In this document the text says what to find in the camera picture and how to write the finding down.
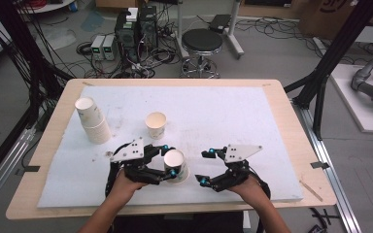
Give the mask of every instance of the black stool seat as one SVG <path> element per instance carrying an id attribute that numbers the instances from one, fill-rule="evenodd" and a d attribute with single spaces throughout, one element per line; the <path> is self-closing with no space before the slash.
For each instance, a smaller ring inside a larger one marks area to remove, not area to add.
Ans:
<path id="1" fill-rule="evenodd" d="M 183 46 L 192 51 L 217 52 L 222 46 L 222 38 L 217 32 L 208 29 L 192 29 L 183 35 Z"/>

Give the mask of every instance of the stool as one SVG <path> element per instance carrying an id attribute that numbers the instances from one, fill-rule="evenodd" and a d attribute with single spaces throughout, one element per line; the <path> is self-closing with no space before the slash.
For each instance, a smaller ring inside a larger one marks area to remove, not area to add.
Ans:
<path id="1" fill-rule="evenodd" d="M 217 32 L 208 29 L 192 29 L 182 38 L 183 48 L 197 57 L 188 58 L 183 62 L 181 76 L 191 77 L 194 73 L 199 78 L 219 78 L 217 64 L 204 56 L 219 52 L 222 48 L 222 38 Z"/>

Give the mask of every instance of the white paper sheet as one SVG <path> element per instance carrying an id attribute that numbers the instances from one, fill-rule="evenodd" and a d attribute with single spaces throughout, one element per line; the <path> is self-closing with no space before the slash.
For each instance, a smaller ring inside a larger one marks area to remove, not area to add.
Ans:
<path id="1" fill-rule="evenodd" d="M 235 193 L 217 193 L 199 186 L 194 177 L 224 173 L 223 161 L 203 158 L 201 151 L 228 144 L 263 146 L 248 160 L 269 183 L 272 200 L 303 198 L 262 88 L 87 86 L 82 96 L 92 97 L 101 108 L 113 138 L 104 145 L 90 143 L 74 112 L 53 158 L 40 208 L 100 205 L 109 173 L 107 152 L 140 136 L 145 145 L 168 145 L 181 150 L 190 175 L 181 184 L 145 186 L 128 205 L 241 201 Z M 155 111 L 167 116 L 165 136 L 157 141 L 148 136 L 144 123 L 145 117 Z M 163 158 L 155 157 L 149 167 L 163 169 Z"/>

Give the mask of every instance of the computer tower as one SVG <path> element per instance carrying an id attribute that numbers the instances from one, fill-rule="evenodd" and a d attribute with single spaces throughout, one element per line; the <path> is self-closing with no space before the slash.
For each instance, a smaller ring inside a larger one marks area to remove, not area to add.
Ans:
<path id="1" fill-rule="evenodd" d="M 139 21 L 144 46 L 149 49 L 157 48 L 156 6 L 141 8 Z"/>
<path id="2" fill-rule="evenodd" d="M 140 43 L 139 21 L 127 21 L 126 13 L 119 14 L 115 26 L 115 34 L 119 43 L 119 52 L 126 55 L 132 62 L 139 62 L 138 56 L 141 50 L 138 50 Z"/>

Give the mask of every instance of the beige paper cup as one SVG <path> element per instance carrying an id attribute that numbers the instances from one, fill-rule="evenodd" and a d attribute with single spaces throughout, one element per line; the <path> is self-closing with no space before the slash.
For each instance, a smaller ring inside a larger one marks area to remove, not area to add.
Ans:
<path id="1" fill-rule="evenodd" d="M 165 133 L 166 116 L 160 112 L 151 113 L 147 116 L 145 124 L 148 126 L 151 138 L 161 139 Z"/>
<path id="2" fill-rule="evenodd" d="M 99 125 L 95 127 L 84 127 L 84 130 L 86 136 L 93 144 L 104 144 L 112 137 L 111 130 L 105 118 Z"/>
<path id="3" fill-rule="evenodd" d="M 83 127 L 96 127 L 104 120 L 104 115 L 92 98 L 82 97 L 75 102 L 75 108 Z"/>
<path id="4" fill-rule="evenodd" d="M 189 168 L 187 167 L 184 154 L 180 150 L 169 150 L 163 157 L 165 171 L 170 169 L 179 169 L 175 179 L 166 180 L 168 183 L 182 183 L 189 177 Z"/>

